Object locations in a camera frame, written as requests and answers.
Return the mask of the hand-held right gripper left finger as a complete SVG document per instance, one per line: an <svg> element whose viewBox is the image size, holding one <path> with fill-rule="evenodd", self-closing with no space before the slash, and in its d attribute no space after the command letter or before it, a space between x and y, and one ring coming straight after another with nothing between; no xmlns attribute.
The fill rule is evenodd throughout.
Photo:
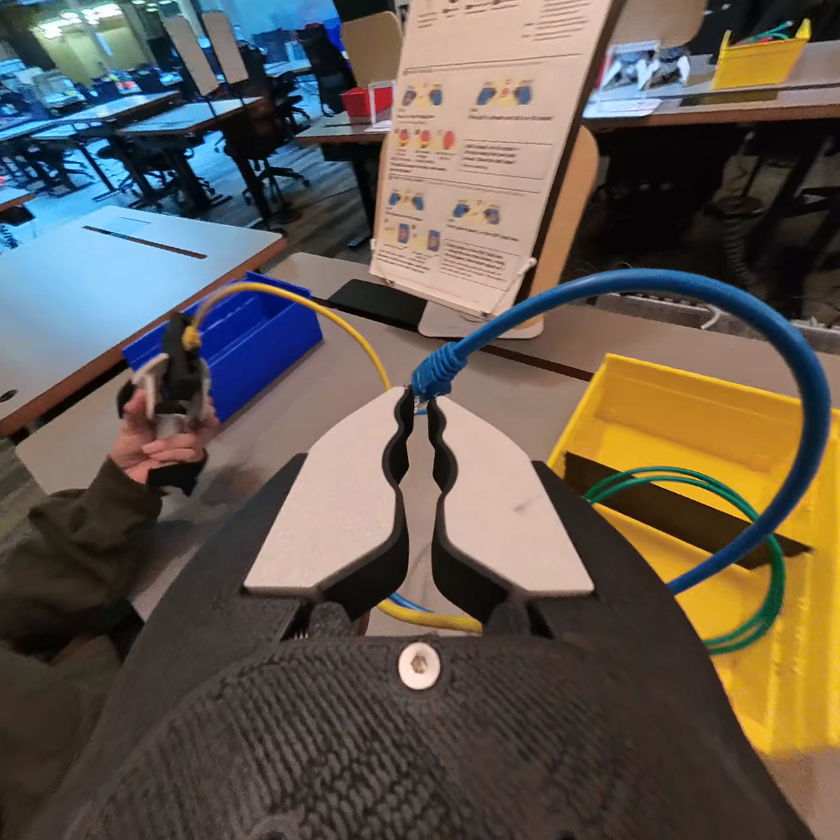
<svg viewBox="0 0 840 840"><path fill-rule="evenodd" d="M412 388L396 386L295 457L293 481L245 577L255 595L342 606L358 620L403 583Z"/></svg>

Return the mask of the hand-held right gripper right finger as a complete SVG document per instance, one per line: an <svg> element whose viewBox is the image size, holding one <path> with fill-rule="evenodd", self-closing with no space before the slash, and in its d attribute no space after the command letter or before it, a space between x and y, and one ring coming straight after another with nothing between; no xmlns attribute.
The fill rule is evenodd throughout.
<svg viewBox="0 0 840 840"><path fill-rule="evenodd" d="M591 595L546 465L447 397L427 405L427 426L440 491L432 572L442 595L480 623L505 602Z"/></svg>

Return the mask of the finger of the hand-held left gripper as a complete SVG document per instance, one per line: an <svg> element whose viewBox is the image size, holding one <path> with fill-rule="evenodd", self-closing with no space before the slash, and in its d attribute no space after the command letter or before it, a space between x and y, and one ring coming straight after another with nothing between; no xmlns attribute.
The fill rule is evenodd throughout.
<svg viewBox="0 0 840 840"><path fill-rule="evenodd" d="M197 393L192 399L189 417L192 425L202 425L214 413L211 397L212 377L207 362L198 356L196 359L198 372Z"/></svg>
<svg viewBox="0 0 840 840"><path fill-rule="evenodd" d="M174 386L170 377L171 356L158 353L138 369L132 384L144 394L144 414L149 422L174 420Z"/></svg>

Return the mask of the blue plastic bin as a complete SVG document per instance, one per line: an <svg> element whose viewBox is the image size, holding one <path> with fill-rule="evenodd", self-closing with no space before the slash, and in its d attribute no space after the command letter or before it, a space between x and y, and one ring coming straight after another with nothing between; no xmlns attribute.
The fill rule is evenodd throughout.
<svg viewBox="0 0 840 840"><path fill-rule="evenodd" d="M182 311L196 319L201 302ZM122 356L135 373L161 351L168 322L129 343ZM235 291L211 308L198 326L196 349L209 366L217 418L227 421L322 341L314 311L283 297Z"/></svg>

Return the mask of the person's left forearm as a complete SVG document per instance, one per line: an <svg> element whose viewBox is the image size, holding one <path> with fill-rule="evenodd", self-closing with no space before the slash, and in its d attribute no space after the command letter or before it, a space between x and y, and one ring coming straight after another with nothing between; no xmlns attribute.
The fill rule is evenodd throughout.
<svg viewBox="0 0 840 840"><path fill-rule="evenodd" d="M89 488L36 505L2 558L2 653L50 661L98 637L127 649L140 629L129 594L162 501L107 458Z"/></svg>

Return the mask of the person's left hand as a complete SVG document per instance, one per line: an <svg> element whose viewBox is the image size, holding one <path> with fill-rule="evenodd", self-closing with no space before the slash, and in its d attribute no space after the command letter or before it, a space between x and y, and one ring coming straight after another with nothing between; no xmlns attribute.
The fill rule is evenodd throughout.
<svg viewBox="0 0 840 840"><path fill-rule="evenodd" d="M208 443L221 428L212 402L207 404L205 417L185 432L160 438L146 415L145 404L142 390L135 391L125 403L119 435L109 453L113 464L126 477L144 485L154 469L204 461Z"/></svg>

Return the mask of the white wood-edged table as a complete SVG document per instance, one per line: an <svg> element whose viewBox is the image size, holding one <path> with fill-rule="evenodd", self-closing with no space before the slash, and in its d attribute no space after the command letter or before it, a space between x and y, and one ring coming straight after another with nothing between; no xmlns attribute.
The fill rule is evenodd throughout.
<svg viewBox="0 0 840 840"><path fill-rule="evenodd" d="M106 206L1 258L1 435L123 362L142 334L287 247L284 234Z"/></svg>

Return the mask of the black bin divider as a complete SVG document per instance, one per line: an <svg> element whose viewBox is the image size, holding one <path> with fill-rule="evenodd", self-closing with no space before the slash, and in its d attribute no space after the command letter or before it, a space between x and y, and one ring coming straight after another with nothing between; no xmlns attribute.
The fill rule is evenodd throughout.
<svg viewBox="0 0 840 840"><path fill-rule="evenodd" d="M563 478L583 496L595 484L617 474L617 470L590 458L572 453L562 455ZM641 522L657 531L715 553L734 540L749 525L735 508L718 510L711 506L719 501L715 494L702 491L700 500L680 495L656 484L645 484L620 490L602 505Z"/></svg>

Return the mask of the black flat tablet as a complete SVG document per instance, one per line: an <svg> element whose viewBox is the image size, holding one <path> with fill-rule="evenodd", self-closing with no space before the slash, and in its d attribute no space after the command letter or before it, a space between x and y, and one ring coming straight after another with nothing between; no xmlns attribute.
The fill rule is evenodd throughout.
<svg viewBox="0 0 840 840"><path fill-rule="evenodd" d="M334 310L418 333L427 302L388 285L350 279L326 303Z"/></svg>

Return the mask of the grey office desk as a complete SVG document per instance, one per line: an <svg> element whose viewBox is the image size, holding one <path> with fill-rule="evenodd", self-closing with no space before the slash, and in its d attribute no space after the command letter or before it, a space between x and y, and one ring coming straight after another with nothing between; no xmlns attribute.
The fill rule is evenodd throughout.
<svg viewBox="0 0 840 840"><path fill-rule="evenodd" d="M97 106L84 108L52 120L26 122L2 130L2 167L19 182L38 182L41 190L50 194L75 193L85 188L74 177L95 177L104 191L93 198L103 202L120 194L90 146L104 143L112 155L134 181L137 172L120 143L119 132L144 118L162 113L180 103L182 96L175 90L133 94Z"/></svg>
<svg viewBox="0 0 840 840"><path fill-rule="evenodd" d="M186 160L188 141L203 142L208 133L214 132L223 136L224 122L255 100L236 98L188 103L156 117L132 123L121 129L119 135L143 151L163 153L164 158L172 164L186 196L188 214L201 217L206 215L215 203ZM268 229L281 233L285 232L284 226L290 224L280 224L274 219L266 224L260 215L259 218Z"/></svg>

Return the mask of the black office chair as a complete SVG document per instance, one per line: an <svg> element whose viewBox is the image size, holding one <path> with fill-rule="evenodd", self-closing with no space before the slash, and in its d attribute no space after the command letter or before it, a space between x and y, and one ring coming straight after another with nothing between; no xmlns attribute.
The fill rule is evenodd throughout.
<svg viewBox="0 0 840 840"><path fill-rule="evenodd" d="M287 165L272 164L270 157L291 141L284 112L278 108L275 80L266 74L263 53L244 40L237 42L247 78L233 84L233 92L255 98L224 122L224 152L236 163L245 180L243 198L255 204L261 219L288 224L301 213L283 195L280 179L309 188L308 178Z"/></svg>
<svg viewBox="0 0 840 840"><path fill-rule="evenodd" d="M342 95L357 87L349 61L322 24L299 29L297 38L316 78L323 115L333 117L345 112Z"/></svg>

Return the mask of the wooden board stand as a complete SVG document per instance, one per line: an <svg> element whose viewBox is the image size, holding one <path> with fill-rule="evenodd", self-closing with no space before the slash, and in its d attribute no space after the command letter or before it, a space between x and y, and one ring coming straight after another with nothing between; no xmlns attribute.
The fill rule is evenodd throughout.
<svg viewBox="0 0 840 840"><path fill-rule="evenodd" d="M595 185L599 152L595 138L585 126L580 126L570 160L563 177L560 194L552 212L543 220L549 222L540 256L531 266L528 279L520 292L526 299L557 286L570 255L571 247ZM417 330L428 338L460 340L486 323L462 312L429 302Z"/></svg>

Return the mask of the printed instruction board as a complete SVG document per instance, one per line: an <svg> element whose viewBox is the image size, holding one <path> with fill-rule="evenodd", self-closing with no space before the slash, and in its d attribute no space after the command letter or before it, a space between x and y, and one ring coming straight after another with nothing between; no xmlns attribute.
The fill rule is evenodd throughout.
<svg viewBox="0 0 840 840"><path fill-rule="evenodd" d="M622 5L411 2L372 275L479 318L512 305Z"/></svg>

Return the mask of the long grey table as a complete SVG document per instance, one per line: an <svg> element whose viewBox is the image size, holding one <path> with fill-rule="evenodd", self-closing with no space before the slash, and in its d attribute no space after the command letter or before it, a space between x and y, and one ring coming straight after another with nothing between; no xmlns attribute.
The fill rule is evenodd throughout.
<svg viewBox="0 0 840 840"><path fill-rule="evenodd" d="M779 86L714 91L709 55L693 56L687 84L651 91L624 86L591 95L583 121L592 132L707 123L764 123L837 119L839 43L805 47Z"/></svg>

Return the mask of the small yellow plastic bin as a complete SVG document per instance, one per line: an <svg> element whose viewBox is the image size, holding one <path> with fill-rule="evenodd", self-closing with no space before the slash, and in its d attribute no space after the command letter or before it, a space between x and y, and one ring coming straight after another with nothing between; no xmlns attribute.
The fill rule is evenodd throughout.
<svg viewBox="0 0 840 840"><path fill-rule="evenodd" d="M726 31L718 51L712 91L777 88L787 81L811 41L812 22L804 18L791 35L793 21L735 42Z"/></svg>

